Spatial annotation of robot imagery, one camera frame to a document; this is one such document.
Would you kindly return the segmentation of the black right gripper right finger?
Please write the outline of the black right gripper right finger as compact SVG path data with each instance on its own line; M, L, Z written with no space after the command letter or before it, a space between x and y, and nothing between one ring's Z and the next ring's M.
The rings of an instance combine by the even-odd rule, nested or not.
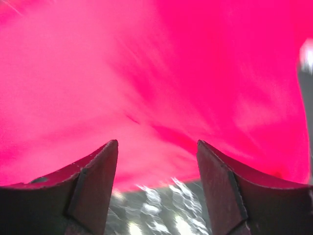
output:
M311 235L313 187L257 171L198 141L214 235Z

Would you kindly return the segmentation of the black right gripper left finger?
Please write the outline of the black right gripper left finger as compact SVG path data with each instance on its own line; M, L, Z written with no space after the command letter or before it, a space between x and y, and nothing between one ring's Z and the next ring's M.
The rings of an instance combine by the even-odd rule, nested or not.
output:
M88 156L27 184L0 188L3 235L102 235L118 158L109 141Z

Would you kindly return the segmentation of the pink t shirt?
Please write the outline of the pink t shirt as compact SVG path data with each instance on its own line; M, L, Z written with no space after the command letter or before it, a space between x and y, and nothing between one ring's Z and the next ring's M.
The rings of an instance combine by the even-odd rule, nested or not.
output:
M310 0L3 0L0 183L110 140L118 189L196 179L204 140L305 184L297 64L312 35Z

